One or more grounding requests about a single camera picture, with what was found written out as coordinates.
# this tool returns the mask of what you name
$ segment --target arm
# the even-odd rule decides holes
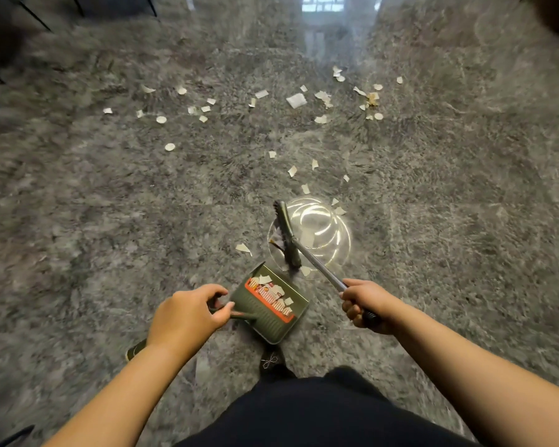
[[[360,307],[393,334],[488,445],[559,447],[559,387],[489,353],[368,281],[345,279],[343,309],[362,327]]]
[[[180,291],[153,317],[147,346],[45,447],[129,447],[180,369],[230,318],[233,303],[211,315],[207,300],[228,291],[214,284]]]

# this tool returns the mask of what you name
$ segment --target gray marble floor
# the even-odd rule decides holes
[[[34,34],[0,70],[0,438],[33,423],[39,445],[120,370],[161,300],[266,260],[271,203],[304,183],[348,211],[345,275],[559,384],[559,37],[529,3],[155,0],[155,18],[144,0],[81,1],[86,19],[29,0],[55,34],[21,18]],[[374,83],[383,121],[352,90]],[[317,90],[333,95],[326,125]],[[186,108],[207,97],[202,124]],[[328,284],[305,287],[284,342],[299,376],[352,365],[470,435],[393,339],[350,329]],[[243,326],[218,332],[139,444],[208,425],[255,383],[260,353]]]

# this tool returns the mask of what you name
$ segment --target foot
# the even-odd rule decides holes
[[[284,354],[278,345],[269,345],[261,356],[259,373],[261,376],[266,375],[278,365],[285,365]]]

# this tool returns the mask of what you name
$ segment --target right hand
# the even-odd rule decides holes
[[[381,317],[382,323],[373,331],[379,334],[393,334],[393,315],[405,303],[383,287],[372,281],[344,279],[347,289],[340,294],[344,300],[342,310],[357,328],[365,328],[362,310],[370,309]]]

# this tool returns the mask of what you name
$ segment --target hand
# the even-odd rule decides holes
[[[365,328],[362,321],[362,309],[370,309],[383,321],[373,331],[379,334],[393,334],[393,315],[395,310],[405,303],[393,296],[383,287],[372,281],[361,279],[344,279],[348,286],[340,298],[344,300],[342,310],[357,328]]]
[[[230,319],[233,302],[215,314],[209,313],[207,307],[210,299],[227,294],[228,291],[217,284],[177,291],[157,308],[147,336],[147,346],[163,346],[173,354],[188,355],[186,360],[192,358],[207,339]]]

